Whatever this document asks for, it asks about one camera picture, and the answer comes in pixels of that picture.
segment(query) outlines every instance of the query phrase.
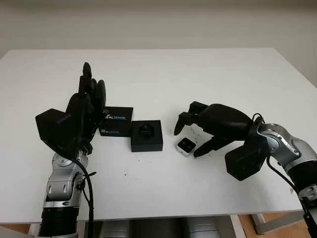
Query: black box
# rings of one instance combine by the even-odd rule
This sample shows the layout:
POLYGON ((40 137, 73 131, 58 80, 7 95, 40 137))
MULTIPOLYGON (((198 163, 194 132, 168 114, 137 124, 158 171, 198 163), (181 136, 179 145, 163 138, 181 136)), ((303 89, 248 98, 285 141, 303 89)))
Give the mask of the black box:
POLYGON ((160 120, 136 120, 131 123, 131 151, 162 151, 160 120))
POLYGON ((133 108, 107 107, 109 113, 99 125, 101 136, 130 136, 133 108))

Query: black cable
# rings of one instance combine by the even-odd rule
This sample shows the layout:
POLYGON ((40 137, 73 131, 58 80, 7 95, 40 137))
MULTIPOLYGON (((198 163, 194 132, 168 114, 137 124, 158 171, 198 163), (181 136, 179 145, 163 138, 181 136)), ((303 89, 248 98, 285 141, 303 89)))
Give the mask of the black cable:
MULTIPOLYGON (((271 157, 271 156, 268 155, 267 158, 266 158, 266 163, 267 163, 268 167, 269 167, 271 170, 273 170, 274 172, 276 172, 278 175, 280 175, 280 177, 282 177, 282 179, 284 179, 284 180, 292 187, 292 189, 294 189, 294 191, 296 192, 296 194, 297 194, 297 196, 298 196, 298 191, 297 191, 295 185, 294 185, 287 177, 285 177, 280 171, 278 171, 276 168, 274 168, 274 167, 271 165, 271 163, 269 162, 270 157, 271 157)), ((307 208, 305 207, 305 205, 302 203, 301 200, 299 200, 299 201, 300 201, 300 203, 301 203, 301 205, 302 205, 302 207, 303 207, 304 213, 307 214, 307 208)))
POLYGON ((89 191, 89 200, 87 199, 88 202, 88 207, 89 207, 89 218, 88 218, 88 238, 93 237, 93 229, 94 229, 94 197, 93 197, 93 187, 91 185, 91 180, 89 178, 89 174, 87 173, 87 170, 85 167, 77 160, 74 159, 69 159, 70 161, 74 162, 77 164, 80 169, 83 171, 85 178, 87 179, 87 184, 88 184, 88 191, 89 191))
POLYGON ((271 165, 271 163, 269 162, 270 157, 271 157, 271 156, 268 155, 267 158, 266 158, 266 163, 267 163, 267 165, 269 166, 269 168, 270 168, 271 170, 273 170, 274 172, 276 172, 278 175, 280 175, 280 176, 282 177, 282 179, 284 179, 284 180, 294 189, 294 191, 295 191, 296 193, 298 193, 296 187, 294 186, 294 184, 293 184, 287 177, 285 177, 280 171, 278 171, 276 168, 274 168, 274 167, 271 165))
POLYGON ((262 115, 261 115, 260 113, 254 113, 254 115, 253 115, 253 117, 252 117, 252 121, 254 121, 254 118, 255 118, 256 116, 262 117, 262 115))
MULTIPOLYGON (((89 177, 91 177, 92 175, 95 175, 97 172, 92 172, 92 173, 90 173, 90 174, 88 174, 88 176, 89 177)), ((84 179, 83 179, 83 181, 82 181, 82 185, 81 185, 81 190, 83 191, 83 193, 84 193, 84 196, 85 196, 85 199, 86 199, 86 201, 87 201, 87 203, 89 203, 89 199, 88 199, 88 197, 87 197, 87 195, 86 195, 86 192, 85 192, 85 179, 86 179, 86 177, 84 177, 84 179)))

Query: white table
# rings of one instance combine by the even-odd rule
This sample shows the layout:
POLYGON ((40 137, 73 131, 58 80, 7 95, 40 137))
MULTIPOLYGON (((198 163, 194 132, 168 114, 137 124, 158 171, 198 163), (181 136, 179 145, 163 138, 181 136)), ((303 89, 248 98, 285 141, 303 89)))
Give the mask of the white table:
MULTIPOLYGON (((34 117, 66 109, 85 61, 106 83, 106 104, 134 107, 134 120, 160 119, 164 140, 162 152, 131 153, 129 138, 96 133, 88 164, 97 171, 96 220, 301 209, 266 164, 245 181, 226 172, 224 154, 240 143, 198 159, 174 147, 184 136, 210 139, 196 126, 173 136, 178 114, 198 101, 260 112, 317 150, 317 90, 274 49, 18 50, 0 60, 0 223, 40 221, 53 151, 34 117)), ((88 219, 84 199, 78 219, 88 219)))

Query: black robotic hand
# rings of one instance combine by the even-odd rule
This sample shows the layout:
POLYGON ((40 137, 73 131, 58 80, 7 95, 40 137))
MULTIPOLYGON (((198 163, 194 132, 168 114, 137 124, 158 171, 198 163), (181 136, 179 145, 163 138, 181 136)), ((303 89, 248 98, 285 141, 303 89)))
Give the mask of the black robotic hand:
POLYGON ((245 140, 252 125, 252 120, 244 113, 222 105, 192 102, 188 112, 178 117, 174 135, 178 135, 184 125, 197 124, 213 138, 194 152, 194 156, 204 155, 211 150, 218 150, 235 141, 245 140))
POLYGON ((69 100, 66 112, 49 109, 35 117, 40 138, 56 153, 76 159, 78 150, 91 154, 93 139, 106 114, 104 81, 92 78, 86 62, 80 76, 79 90, 69 100))
POLYGON ((194 157, 202 156, 211 150, 218 150, 233 141, 245 141, 244 144, 225 155, 227 171, 238 180, 258 172, 269 154, 267 141, 257 134, 257 128, 263 118, 255 121, 234 108, 192 102, 188 112, 179 115, 174 135, 178 135, 184 125, 197 124, 203 131, 213 135, 194 152, 194 157))

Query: robotic arm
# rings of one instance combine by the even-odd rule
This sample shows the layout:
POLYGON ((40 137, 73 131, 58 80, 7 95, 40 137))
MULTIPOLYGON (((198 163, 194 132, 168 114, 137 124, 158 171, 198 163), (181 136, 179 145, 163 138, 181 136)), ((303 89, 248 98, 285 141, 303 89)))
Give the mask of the robotic arm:
POLYGON ((49 109, 35 117, 40 138, 55 151, 43 205, 39 237, 77 238, 77 216, 83 192, 89 205, 88 237, 93 232, 93 191, 86 171, 87 155, 96 129, 106 115, 105 83, 92 78, 84 64, 79 90, 69 100, 66 112, 49 109), (85 181, 89 200, 85 194, 85 181))
POLYGON ((280 125, 265 124, 260 114, 251 119, 221 104, 207 106, 193 102, 188 112, 179 115, 174 134, 178 135, 184 125, 193 123, 213 135, 194 152, 195 157, 236 140, 244 141, 242 146, 225 155, 227 172, 242 181, 260 171, 266 159, 268 166, 298 194, 308 231, 317 237, 317 154, 308 143, 293 137, 280 125), (270 156, 278 161, 293 183, 271 166, 270 156))

